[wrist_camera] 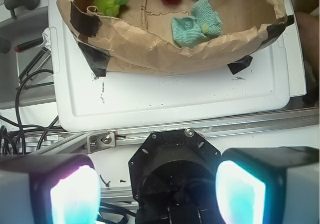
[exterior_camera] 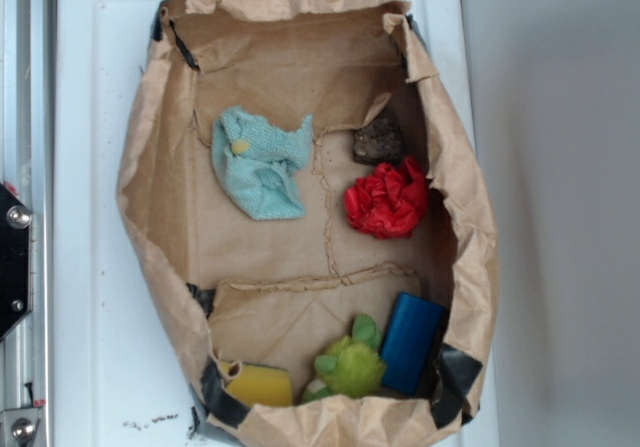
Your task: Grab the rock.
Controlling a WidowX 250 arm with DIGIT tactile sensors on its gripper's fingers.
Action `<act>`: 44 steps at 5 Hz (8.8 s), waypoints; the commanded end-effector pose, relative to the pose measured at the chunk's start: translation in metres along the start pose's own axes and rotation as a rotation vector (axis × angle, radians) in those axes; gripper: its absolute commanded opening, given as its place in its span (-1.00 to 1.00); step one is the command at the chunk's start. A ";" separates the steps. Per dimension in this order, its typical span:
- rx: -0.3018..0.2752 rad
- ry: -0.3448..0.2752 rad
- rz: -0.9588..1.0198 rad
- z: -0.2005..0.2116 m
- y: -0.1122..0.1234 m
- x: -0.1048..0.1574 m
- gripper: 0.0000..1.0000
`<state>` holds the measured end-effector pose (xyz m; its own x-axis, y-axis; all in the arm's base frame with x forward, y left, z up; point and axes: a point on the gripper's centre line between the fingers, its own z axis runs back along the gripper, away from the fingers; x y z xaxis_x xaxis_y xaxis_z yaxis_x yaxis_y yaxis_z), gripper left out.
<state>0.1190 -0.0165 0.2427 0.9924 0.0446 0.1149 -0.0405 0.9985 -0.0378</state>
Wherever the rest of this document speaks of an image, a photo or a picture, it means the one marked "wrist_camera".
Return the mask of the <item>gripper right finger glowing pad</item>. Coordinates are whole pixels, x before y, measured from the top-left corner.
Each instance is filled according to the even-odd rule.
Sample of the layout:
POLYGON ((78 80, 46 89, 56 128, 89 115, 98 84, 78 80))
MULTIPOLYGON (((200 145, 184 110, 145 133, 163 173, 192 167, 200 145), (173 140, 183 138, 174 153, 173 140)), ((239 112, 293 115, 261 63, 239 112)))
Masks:
POLYGON ((229 148, 221 157, 215 192, 225 223, 319 223, 319 149, 229 148))

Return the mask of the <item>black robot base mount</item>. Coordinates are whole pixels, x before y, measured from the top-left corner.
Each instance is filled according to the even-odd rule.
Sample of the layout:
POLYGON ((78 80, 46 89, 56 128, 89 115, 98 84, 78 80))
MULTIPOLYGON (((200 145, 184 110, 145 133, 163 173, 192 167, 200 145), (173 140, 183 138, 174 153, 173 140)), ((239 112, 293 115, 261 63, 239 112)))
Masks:
POLYGON ((221 153, 192 129, 153 132, 129 160, 136 223, 223 223, 215 176, 221 153))

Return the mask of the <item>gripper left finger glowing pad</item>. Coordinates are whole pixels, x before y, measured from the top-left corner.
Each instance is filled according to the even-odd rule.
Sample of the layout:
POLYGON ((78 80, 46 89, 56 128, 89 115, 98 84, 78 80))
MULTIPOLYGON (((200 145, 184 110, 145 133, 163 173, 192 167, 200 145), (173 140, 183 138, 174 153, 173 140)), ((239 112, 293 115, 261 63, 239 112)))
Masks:
POLYGON ((0 161, 1 223, 95 223, 101 184, 89 156, 10 155, 0 161))

